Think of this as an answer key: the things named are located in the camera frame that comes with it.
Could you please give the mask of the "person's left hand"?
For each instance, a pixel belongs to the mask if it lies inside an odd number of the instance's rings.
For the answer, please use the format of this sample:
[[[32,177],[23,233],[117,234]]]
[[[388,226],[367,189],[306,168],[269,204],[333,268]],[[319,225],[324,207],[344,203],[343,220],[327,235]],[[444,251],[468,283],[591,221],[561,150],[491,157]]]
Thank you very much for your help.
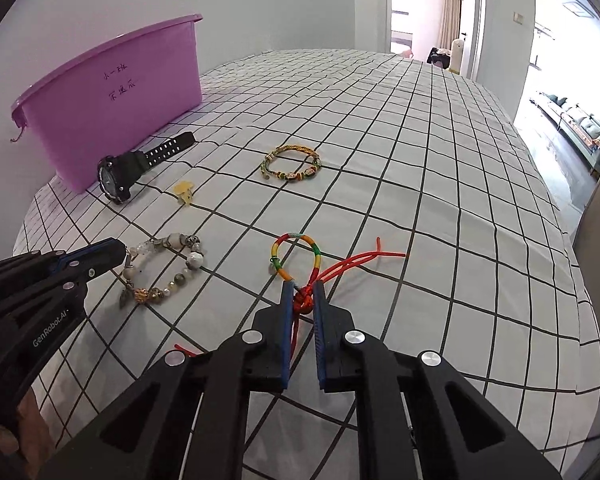
[[[55,445],[32,388],[12,414],[15,430],[0,425],[0,479],[36,479]]]

